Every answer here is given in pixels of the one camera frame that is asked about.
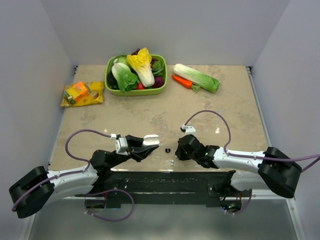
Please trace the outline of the white earbud charging case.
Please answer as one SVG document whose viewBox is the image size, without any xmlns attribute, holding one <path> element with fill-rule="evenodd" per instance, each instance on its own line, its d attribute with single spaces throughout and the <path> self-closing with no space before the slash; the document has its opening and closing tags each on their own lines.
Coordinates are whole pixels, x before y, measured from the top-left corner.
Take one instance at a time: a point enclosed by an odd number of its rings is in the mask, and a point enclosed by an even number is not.
<svg viewBox="0 0 320 240">
<path fill-rule="evenodd" d="M 158 146 L 159 144 L 160 144 L 160 140 L 157 134 L 148 134 L 143 137 L 142 145 L 144 147 Z"/>
</svg>

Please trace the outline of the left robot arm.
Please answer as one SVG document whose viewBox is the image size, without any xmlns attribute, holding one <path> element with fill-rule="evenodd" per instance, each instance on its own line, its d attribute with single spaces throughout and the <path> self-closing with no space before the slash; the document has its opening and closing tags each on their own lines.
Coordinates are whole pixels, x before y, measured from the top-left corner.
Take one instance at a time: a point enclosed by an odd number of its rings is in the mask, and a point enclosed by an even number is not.
<svg viewBox="0 0 320 240">
<path fill-rule="evenodd" d="M 77 195 L 99 196 L 104 190 L 103 179 L 111 169 L 133 159 L 141 162 L 159 147 L 159 136 L 143 138 L 132 135 L 110 135 L 114 151 L 96 150 L 85 166 L 69 170 L 46 170 L 37 166 L 9 188 L 12 212 L 20 219 L 30 217 L 46 204 Z"/>
</svg>

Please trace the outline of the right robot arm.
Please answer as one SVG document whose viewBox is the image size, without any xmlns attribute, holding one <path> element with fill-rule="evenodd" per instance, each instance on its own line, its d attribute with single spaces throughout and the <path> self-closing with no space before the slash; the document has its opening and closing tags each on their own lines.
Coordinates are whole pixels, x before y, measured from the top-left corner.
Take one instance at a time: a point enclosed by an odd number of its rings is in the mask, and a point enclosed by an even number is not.
<svg viewBox="0 0 320 240">
<path fill-rule="evenodd" d="M 295 195 L 302 168 L 276 147 L 257 152 L 225 150 L 203 145 L 192 134 L 183 136 L 177 143 L 175 155 L 181 161 L 194 160 L 207 169 L 236 170 L 222 185 L 227 196 L 251 189 L 269 189 L 288 199 Z"/>
</svg>

